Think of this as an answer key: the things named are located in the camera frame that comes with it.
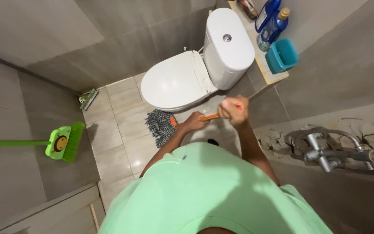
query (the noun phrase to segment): white toilet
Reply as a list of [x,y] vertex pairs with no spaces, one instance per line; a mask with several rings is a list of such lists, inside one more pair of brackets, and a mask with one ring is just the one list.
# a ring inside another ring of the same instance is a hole
[[187,109],[219,89],[231,88],[254,59],[239,16],[219,8],[207,19],[203,58],[197,51],[186,51],[154,65],[141,82],[141,92],[157,109]]

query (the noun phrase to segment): gold bottle cap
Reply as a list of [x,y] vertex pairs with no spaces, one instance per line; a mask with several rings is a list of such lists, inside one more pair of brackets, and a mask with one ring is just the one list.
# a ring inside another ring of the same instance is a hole
[[290,9],[289,8],[283,8],[281,11],[278,13],[278,18],[280,20],[286,20],[288,16],[290,15]]

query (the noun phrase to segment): flush button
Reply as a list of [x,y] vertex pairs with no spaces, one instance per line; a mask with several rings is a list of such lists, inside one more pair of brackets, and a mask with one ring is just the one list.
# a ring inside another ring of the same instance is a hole
[[229,42],[229,41],[232,40],[232,36],[229,35],[229,34],[225,34],[225,35],[223,35],[223,40],[224,40],[225,42]]

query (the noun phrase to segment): green broom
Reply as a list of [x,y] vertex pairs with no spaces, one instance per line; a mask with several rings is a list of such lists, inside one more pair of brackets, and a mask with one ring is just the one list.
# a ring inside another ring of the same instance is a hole
[[52,131],[48,141],[0,141],[0,146],[47,145],[46,155],[52,159],[63,159],[73,162],[81,139],[85,123],[76,122],[71,126],[61,127]]

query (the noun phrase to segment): blue bottle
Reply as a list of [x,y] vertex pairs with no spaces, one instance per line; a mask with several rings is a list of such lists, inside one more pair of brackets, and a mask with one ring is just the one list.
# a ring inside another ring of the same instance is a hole
[[272,14],[278,10],[280,4],[281,0],[268,0],[265,5],[263,5],[261,12],[255,20],[255,29],[258,33],[261,32]]
[[278,39],[281,32],[288,26],[289,14],[290,9],[283,8],[281,11],[276,11],[276,13],[269,19],[267,24],[261,30],[261,34],[259,34],[256,39],[259,49],[262,51],[269,50],[271,44]]

